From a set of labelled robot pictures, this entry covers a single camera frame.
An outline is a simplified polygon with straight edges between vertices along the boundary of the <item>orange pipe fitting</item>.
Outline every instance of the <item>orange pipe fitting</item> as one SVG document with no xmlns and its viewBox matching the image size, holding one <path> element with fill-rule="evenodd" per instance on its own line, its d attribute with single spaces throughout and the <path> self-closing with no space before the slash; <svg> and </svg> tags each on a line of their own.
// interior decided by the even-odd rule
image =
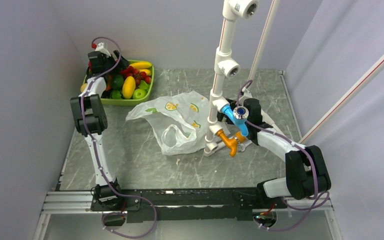
<svg viewBox="0 0 384 240">
<path fill-rule="evenodd" d="M 221 138 L 226 147 L 230 149 L 229 155 L 233 158 L 238 151 L 238 144 L 245 142 L 246 137 L 242 136 L 241 132 L 238 131 L 232 138 L 228 138 L 225 135 L 223 129 L 220 129 L 216 134 L 217 137 Z"/>
</svg>

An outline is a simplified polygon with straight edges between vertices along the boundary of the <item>white plastic bag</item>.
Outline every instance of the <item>white plastic bag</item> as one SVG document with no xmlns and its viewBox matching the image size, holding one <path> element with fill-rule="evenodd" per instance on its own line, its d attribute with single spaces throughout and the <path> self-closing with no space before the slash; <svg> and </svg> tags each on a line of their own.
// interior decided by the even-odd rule
<svg viewBox="0 0 384 240">
<path fill-rule="evenodd" d="M 163 154 L 190 154 L 205 147 L 209 112 L 208 99 L 191 91 L 143 102 L 126 121 L 146 119 Z"/>
</svg>

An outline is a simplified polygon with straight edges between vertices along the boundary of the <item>blue faucet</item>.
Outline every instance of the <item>blue faucet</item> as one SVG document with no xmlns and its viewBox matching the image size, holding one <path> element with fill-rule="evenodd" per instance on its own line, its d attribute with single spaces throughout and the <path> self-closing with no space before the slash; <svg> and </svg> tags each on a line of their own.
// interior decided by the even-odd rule
<svg viewBox="0 0 384 240">
<path fill-rule="evenodd" d="M 240 130 L 240 134 L 244 137 L 248 136 L 248 128 L 245 125 L 248 117 L 248 109 L 243 106 L 237 106 L 234 110 L 229 105 L 221 109 L 221 113 L 226 115 Z"/>
</svg>

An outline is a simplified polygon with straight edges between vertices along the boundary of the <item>white wall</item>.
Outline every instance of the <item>white wall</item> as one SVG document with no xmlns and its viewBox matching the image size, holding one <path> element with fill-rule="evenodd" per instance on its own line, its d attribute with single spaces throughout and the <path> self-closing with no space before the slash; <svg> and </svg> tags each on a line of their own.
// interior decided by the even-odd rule
<svg viewBox="0 0 384 240">
<path fill-rule="evenodd" d="M 74 124 L 84 69 L 47 0 L 0 0 L 0 240 L 33 237 Z"/>
<path fill-rule="evenodd" d="M 305 134 L 384 54 L 384 1 L 324 0 L 286 69 Z M 344 239 L 384 239 L 384 71 L 310 140 Z"/>
<path fill-rule="evenodd" d="M 114 38 L 129 59 L 158 68 L 213 68 L 222 31 L 223 0 L 51 0 L 84 61 L 91 40 Z M 233 57 L 250 68 L 271 0 L 260 0 L 255 16 L 239 20 Z M 286 69 L 322 0 L 282 0 L 261 68 Z"/>
</svg>

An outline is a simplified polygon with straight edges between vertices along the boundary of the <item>orange faucet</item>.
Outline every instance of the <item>orange faucet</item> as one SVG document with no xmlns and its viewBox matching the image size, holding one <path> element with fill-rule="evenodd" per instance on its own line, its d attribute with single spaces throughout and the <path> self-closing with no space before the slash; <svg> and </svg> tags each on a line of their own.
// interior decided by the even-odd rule
<svg viewBox="0 0 384 240">
<path fill-rule="evenodd" d="M 238 131 L 232 138 L 228 138 L 225 135 L 223 129 L 220 129 L 216 134 L 217 137 L 221 138 L 227 148 L 230 149 L 229 155 L 233 158 L 238 150 L 238 144 L 245 142 L 246 137 L 242 136 L 241 132 Z"/>
</svg>

